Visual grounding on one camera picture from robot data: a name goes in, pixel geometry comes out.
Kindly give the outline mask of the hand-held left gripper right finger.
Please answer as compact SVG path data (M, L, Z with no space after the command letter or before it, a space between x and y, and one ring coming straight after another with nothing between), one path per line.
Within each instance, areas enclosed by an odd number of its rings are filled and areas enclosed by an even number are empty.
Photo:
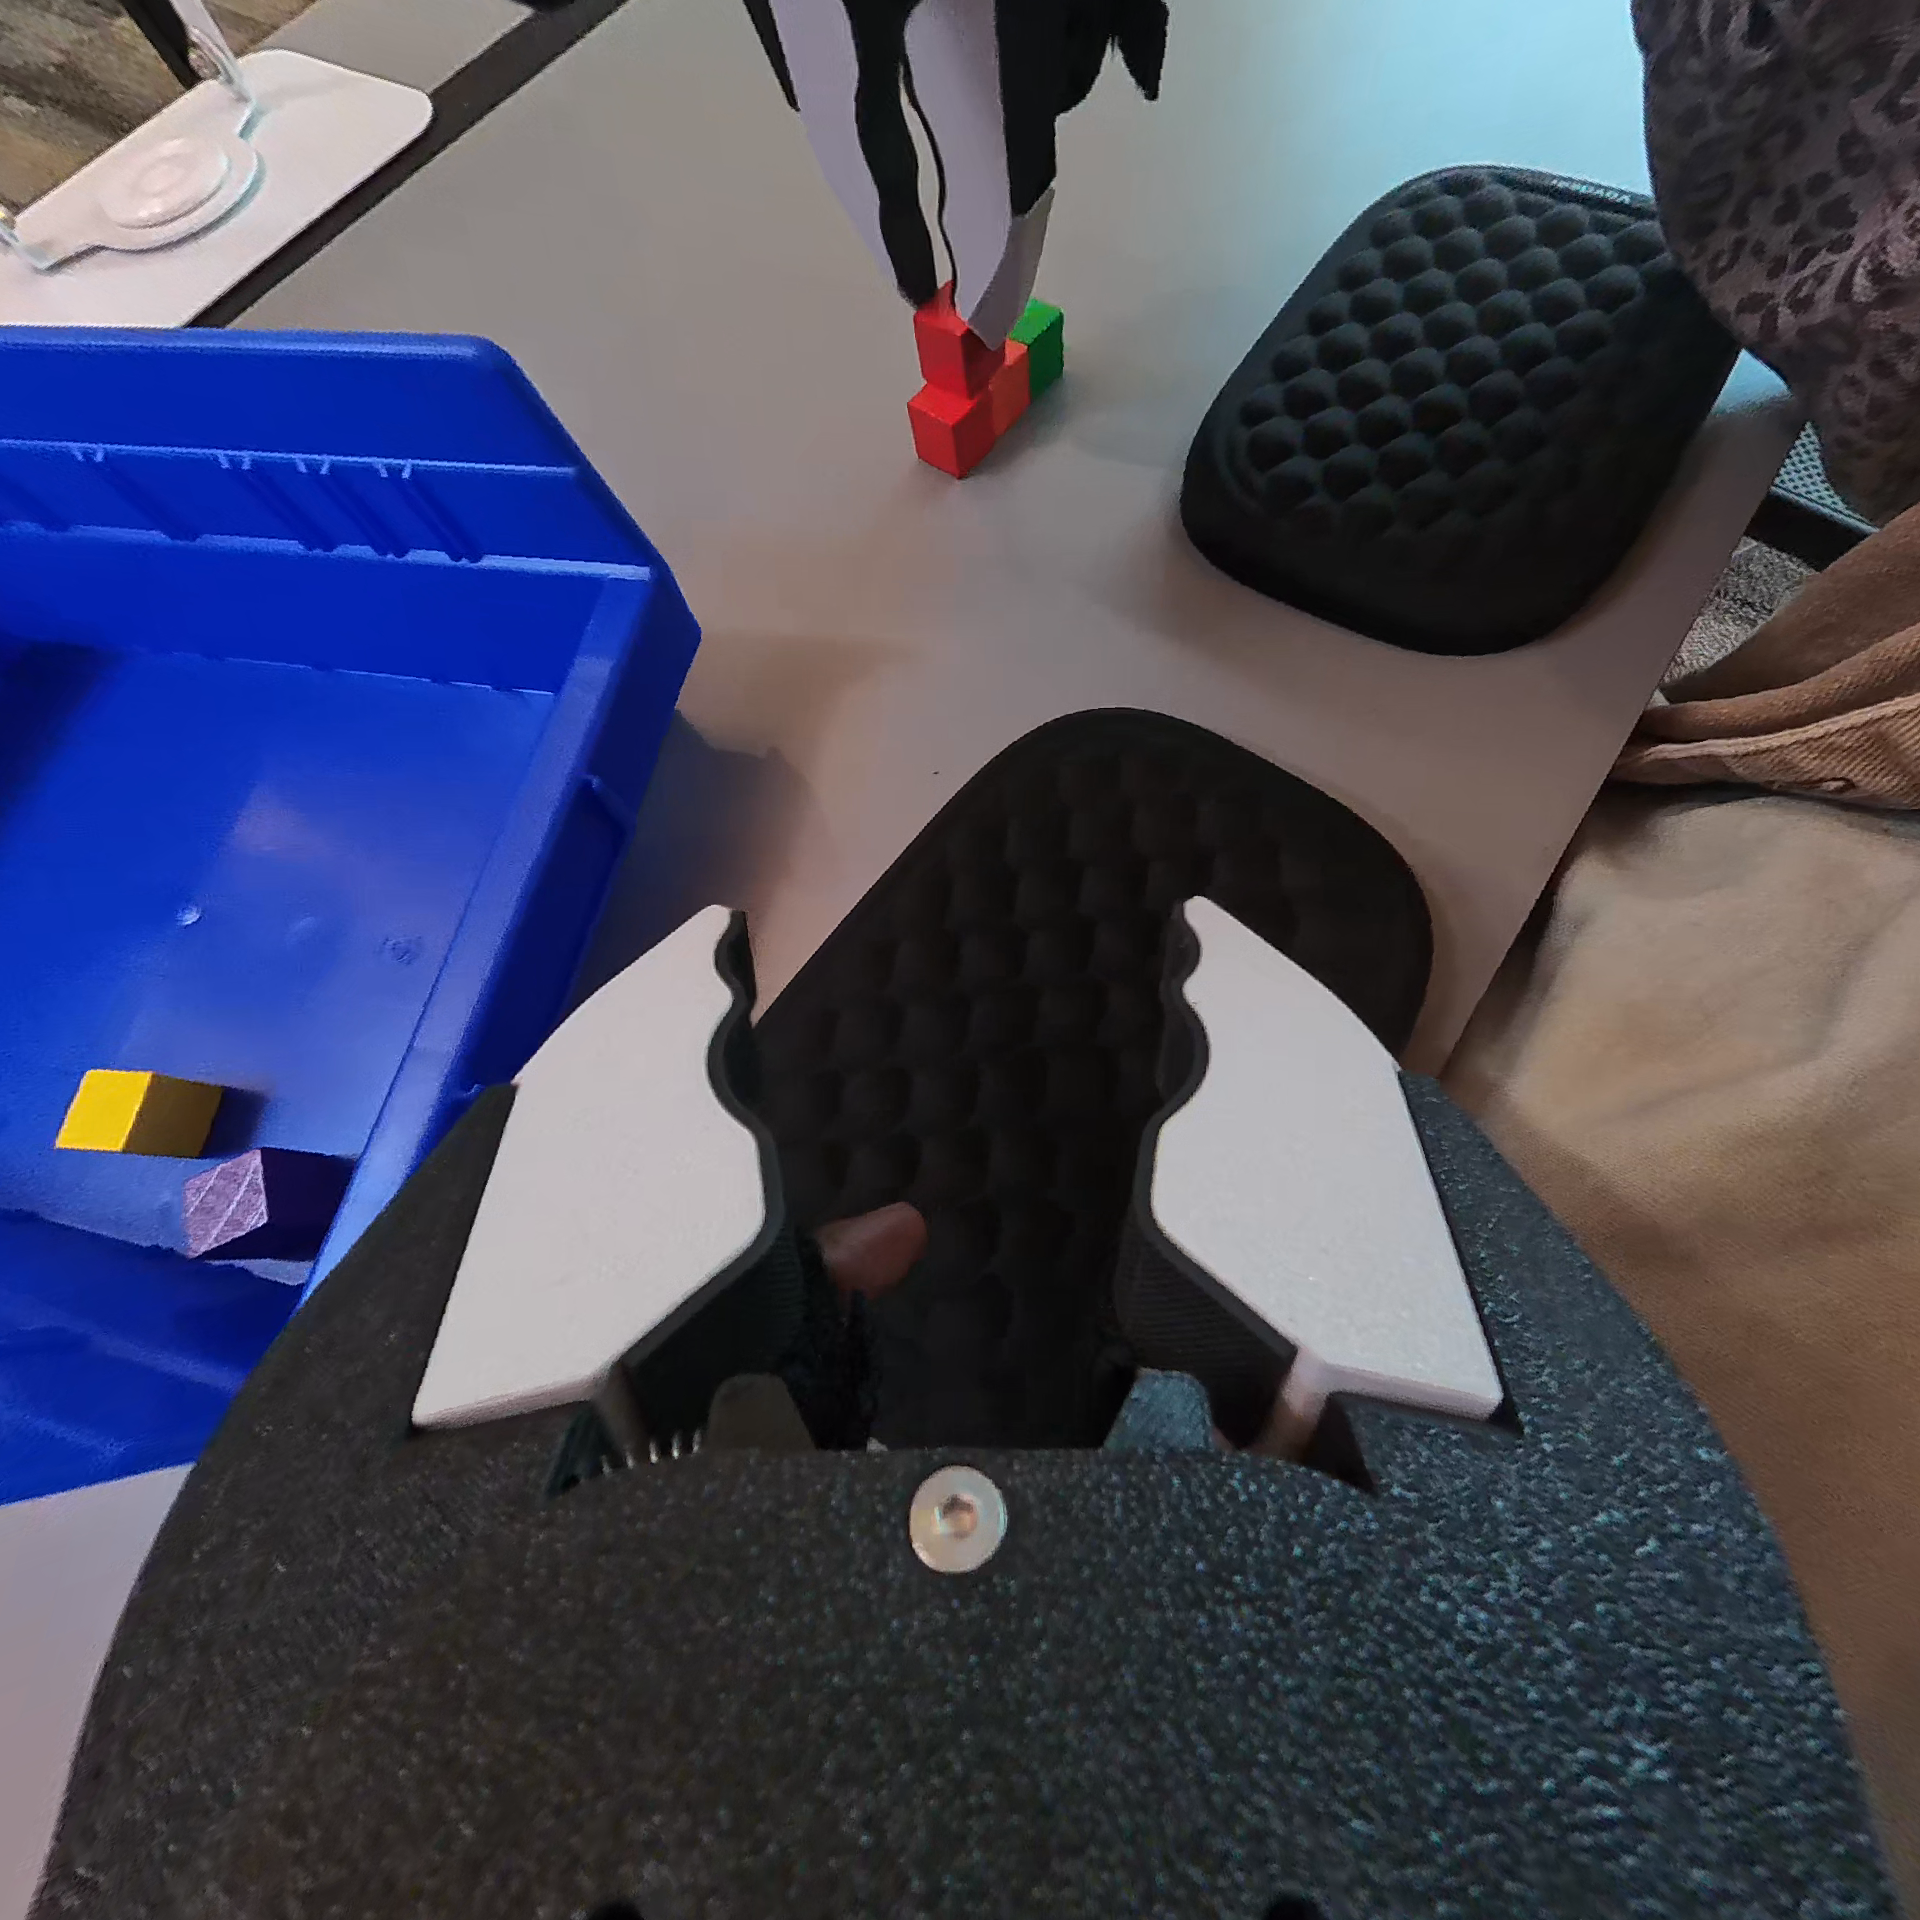
M1204 1381L1225 1427L1317 1427L1336 1395L1488 1423L1504 1386L1392 1051L1201 897L1174 911L1165 1007L1138 1235L1234 1337L1160 1298L1141 1358Z

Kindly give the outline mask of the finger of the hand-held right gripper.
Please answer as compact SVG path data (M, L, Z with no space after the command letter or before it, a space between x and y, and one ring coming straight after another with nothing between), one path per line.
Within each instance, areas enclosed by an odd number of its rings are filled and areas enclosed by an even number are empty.
M953 312L980 343L1001 345L1036 290L1052 189L1014 214L994 6L916 6L904 21L902 53L910 98L936 166Z
M928 302L936 257L904 115L904 18L912 6L748 3L774 82L860 240L901 301Z

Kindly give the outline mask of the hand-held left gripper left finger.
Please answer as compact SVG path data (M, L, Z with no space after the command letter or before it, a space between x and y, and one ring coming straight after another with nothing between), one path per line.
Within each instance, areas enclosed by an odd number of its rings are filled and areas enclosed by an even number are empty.
M748 920L710 903L518 1067L415 1430L586 1405L772 1249L774 1150L736 1090L753 994Z

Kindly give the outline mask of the purple wooden cube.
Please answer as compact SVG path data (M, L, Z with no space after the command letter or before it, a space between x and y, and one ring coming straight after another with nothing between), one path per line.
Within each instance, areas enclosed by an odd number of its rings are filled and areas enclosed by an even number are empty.
M181 1237L191 1261L316 1262L351 1183L350 1159L255 1146L183 1185Z

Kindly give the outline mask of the blue plastic bin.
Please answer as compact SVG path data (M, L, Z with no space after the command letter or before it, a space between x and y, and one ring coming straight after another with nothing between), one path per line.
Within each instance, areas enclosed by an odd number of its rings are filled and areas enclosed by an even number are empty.
M422 335L5 327L5 1505L190 1463L562 1019L700 647L525 373ZM56 1150L87 1071L201 1159ZM184 1179L354 1163L316 1262Z

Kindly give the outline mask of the yellow wooden cube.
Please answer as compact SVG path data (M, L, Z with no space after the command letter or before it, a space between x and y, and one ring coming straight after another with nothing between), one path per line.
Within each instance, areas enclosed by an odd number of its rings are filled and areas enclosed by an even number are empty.
M196 1161L207 1150L223 1096L225 1088L167 1073L94 1067L70 1096L55 1147Z

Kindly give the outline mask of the person's right forearm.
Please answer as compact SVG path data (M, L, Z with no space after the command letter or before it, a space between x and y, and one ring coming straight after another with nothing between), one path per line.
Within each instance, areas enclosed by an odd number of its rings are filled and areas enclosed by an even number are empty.
M1673 257L1806 411L1833 491L1896 520L1917 499L1917 6L1630 11Z

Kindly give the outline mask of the person's left hand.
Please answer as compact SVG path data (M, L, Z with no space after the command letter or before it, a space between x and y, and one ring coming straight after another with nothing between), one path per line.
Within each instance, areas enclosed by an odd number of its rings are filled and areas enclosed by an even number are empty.
M922 1215L893 1203L862 1216L823 1224L813 1245L826 1282L850 1298L874 1298L904 1282L928 1249Z

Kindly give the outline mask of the black honeycomb wrist rest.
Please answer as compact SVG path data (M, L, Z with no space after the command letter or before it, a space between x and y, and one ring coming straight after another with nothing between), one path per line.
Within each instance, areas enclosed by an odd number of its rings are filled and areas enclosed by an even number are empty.
M1649 200L1501 166L1415 176L1221 386L1182 527L1236 586L1362 638L1514 651L1607 586L1734 365Z
M1168 920L1204 897L1394 1055L1421 886L1343 805L1183 721L1044 723L964 783L757 1019L790 1218L928 1225L870 1309L889 1450L1090 1450L1133 1358L1112 1272L1160 1104Z

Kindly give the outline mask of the person's tan pants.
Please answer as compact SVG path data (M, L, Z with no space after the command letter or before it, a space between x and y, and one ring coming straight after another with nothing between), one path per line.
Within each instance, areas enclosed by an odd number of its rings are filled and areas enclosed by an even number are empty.
M1446 1066L1916 1683L1916 510L1671 686Z

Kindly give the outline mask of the white document stand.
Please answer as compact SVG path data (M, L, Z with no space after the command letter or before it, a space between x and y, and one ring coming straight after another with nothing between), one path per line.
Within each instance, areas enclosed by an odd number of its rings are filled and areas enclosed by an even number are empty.
M202 3L141 6L183 38L177 98L1 214L6 330L177 330L426 131L425 91L302 53L238 55Z

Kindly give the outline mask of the black mesh chair part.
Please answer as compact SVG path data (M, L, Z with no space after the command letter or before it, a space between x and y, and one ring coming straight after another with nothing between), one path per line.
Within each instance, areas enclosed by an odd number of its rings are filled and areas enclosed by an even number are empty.
M1746 538L1810 567L1826 570L1878 527L1849 507L1826 477L1817 432L1806 425L1791 445L1762 504L1746 525Z

